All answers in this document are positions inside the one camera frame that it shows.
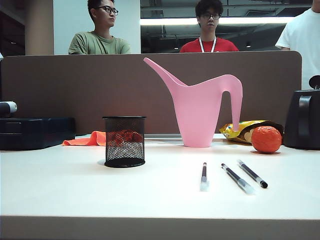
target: black storage box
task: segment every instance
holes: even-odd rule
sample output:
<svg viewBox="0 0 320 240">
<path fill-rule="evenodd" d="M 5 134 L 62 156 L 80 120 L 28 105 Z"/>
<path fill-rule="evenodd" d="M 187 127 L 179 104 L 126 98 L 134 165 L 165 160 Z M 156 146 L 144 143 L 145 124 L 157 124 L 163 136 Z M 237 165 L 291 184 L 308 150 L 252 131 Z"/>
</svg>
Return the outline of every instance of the black storage box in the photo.
<svg viewBox="0 0 320 240">
<path fill-rule="evenodd" d="M 0 150 L 36 150 L 75 139 L 75 119 L 0 118 Z"/>
</svg>

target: black hair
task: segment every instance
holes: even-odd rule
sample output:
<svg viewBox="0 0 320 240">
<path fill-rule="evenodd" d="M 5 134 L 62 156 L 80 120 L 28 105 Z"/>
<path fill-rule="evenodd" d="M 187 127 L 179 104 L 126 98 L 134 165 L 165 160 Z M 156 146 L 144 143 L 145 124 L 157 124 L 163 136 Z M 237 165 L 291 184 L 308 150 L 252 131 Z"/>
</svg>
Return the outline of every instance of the black hair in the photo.
<svg viewBox="0 0 320 240">
<path fill-rule="evenodd" d="M 92 17 L 92 14 L 91 14 L 91 9 L 96 9 L 98 7 L 101 7 L 101 1 L 102 0 L 88 0 L 88 11 L 89 11 L 89 14 L 90 14 L 90 17 L 92 19 L 92 21 L 94 21 L 94 18 Z"/>
<path fill-rule="evenodd" d="M 195 16 L 200 18 L 200 16 L 210 8 L 213 8 L 219 16 L 221 16 L 224 11 L 220 0 L 200 0 L 195 6 Z"/>
</svg>

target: white table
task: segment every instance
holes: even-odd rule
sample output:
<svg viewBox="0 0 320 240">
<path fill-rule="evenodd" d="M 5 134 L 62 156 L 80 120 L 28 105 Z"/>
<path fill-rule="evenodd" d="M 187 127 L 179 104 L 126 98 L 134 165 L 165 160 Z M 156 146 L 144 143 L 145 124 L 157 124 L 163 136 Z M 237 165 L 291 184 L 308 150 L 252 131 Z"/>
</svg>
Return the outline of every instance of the white table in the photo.
<svg viewBox="0 0 320 240">
<path fill-rule="evenodd" d="M 259 154 L 215 134 L 211 147 L 146 140 L 145 161 L 104 166 L 103 146 L 1 151 L 1 237 L 8 239 L 319 239 L 320 152 Z M 241 159 L 267 183 L 261 188 Z M 203 162 L 210 186 L 200 191 Z M 225 163 L 255 188 L 247 195 Z"/>
</svg>

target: white lanyard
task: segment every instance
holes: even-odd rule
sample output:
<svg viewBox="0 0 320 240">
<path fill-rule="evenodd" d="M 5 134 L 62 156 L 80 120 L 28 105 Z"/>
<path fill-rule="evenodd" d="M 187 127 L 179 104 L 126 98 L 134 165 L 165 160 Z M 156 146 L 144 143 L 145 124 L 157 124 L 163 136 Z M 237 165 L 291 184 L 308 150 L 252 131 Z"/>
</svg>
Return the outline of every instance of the white lanyard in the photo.
<svg viewBox="0 0 320 240">
<path fill-rule="evenodd" d="M 212 44 L 212 48 L 211 48 L 211 52 L 212 52 L 212 53 L 213 53 L 214 50 L 215 50 L 216 41 L 217 41 L 217 38 L 214 37 L 213 44 Z M 204 53 L 205 50 L 204 50 L 204 46 L 202 45 L 201 37 L 199 37 L 199 42 L 200 42 L 201 51 Z"/>
</svg>

